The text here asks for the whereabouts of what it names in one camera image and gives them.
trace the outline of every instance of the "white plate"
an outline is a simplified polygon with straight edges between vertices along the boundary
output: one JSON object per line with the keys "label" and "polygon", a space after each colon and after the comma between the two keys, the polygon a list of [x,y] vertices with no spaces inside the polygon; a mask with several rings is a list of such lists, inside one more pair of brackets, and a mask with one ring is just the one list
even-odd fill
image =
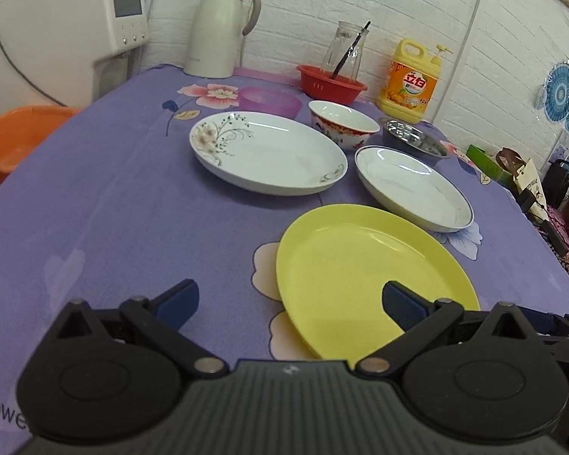
{"label": "white plate", "polygon": [[423,162],[398,150],[375,146],[361,148],[355,161],[370,194],[420,228],[455,232],[474,221],[474,211],[461,191]]}
{"label": "white plate", "polygon": [[190,145],[233,185],[269,195],[309,195],[343,178],[347,159],[322,133],[264,113],[219,113],[196,123]]}

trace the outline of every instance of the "thermos handle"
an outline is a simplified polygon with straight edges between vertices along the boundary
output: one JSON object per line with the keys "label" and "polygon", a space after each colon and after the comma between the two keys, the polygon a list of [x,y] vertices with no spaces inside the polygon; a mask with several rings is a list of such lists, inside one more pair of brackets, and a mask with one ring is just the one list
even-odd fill
{"label": "thermos handle", "polygon": [[257,24],[257,20],[259,19],[259,12],[261,12],[261,0],[251,1],[253,2],[253,11],[250,14],[249,22],[244,26],[243,36],[246,36],[253,30],[255,24]]}

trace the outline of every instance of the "red basket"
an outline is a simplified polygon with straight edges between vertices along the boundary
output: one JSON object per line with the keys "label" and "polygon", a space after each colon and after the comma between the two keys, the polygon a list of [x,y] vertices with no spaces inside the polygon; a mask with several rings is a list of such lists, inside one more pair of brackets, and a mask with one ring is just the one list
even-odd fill
{"label": "red basket", "polygon": [[346,77],[329,78],[330,74],[318,66],[299,65],[297,69],[302,74],[302,90],[313,99],[347,105],[367,89],[364,83]]}

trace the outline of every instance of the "pink bowl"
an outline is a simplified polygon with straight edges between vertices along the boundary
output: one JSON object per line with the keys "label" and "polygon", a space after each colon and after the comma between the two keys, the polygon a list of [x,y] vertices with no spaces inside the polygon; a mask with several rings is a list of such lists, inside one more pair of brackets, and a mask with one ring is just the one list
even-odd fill
{"label": "pink bowl", "polygon": [[295,119],[301,108],[302,102],[299,99],[276,89],[246,87],[238,91],[239,111],[256,111]]}

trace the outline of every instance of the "dish soap bottle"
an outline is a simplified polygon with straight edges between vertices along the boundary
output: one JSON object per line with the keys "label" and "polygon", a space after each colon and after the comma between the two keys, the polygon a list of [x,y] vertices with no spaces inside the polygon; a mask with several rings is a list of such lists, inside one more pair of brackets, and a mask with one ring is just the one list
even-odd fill
{"label": "dish soap bottle", "polygon": [[390,80],[375,101],[386,115],[411,124],[423,119],[440,78],[440,53],[452,53],[440,44],[436,48],[436,56],[430,56],[423,45],[411,39],[399,42],[392,59]]}

